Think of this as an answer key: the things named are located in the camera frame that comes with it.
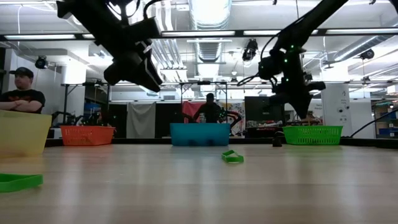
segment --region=orange basket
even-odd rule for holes
[[[61,126],[64,146],[111,144],[114,128],[102,126]]]

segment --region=black t-shirt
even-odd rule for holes
[[[216,103],[205,103],[201,105],[198,112],[204,113],[206,118],[206,123],[217,123],[220,118],[221,108]]]
[[[34,113],[41,113],[45,103],[44,94],[41,91],[36,91],[36,90],[26,90],[26,91],[14,90],[4,93],[0,96],[0,102],[14,102],[17,100],[26,100],[28,102],[30,101],[40,102],[42,104],[42,107]]]

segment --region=yellow basket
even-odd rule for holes
[[[51,116],[0,110],[0,157],[43,153]]]

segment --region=white curtain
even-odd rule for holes
[[[127,105],[127,138],[155,138],[156,104]]]

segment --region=green basket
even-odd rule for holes
[[[15,192],[43,184],[43,175],[0,174],[0,193]]]
[[[338,145],[342,126],[289,126],[284,127],[287,144]]]

